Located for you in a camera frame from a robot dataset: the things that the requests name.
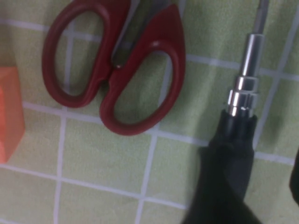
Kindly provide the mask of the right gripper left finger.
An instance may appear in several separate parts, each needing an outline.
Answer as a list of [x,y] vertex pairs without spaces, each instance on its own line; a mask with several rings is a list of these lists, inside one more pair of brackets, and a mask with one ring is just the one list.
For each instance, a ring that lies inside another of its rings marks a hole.
[[183,224],[260,224],[261,221],[239,198],[221,167],[221,157],[200,149],[199,178]]

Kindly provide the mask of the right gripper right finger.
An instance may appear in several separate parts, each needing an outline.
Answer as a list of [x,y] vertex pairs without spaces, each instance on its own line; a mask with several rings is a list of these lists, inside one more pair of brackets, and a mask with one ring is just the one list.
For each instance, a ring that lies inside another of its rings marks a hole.
[[299,150],[296,153],[294,166],[290,176],[289,188],[292,197],[297,205],[299,205]]

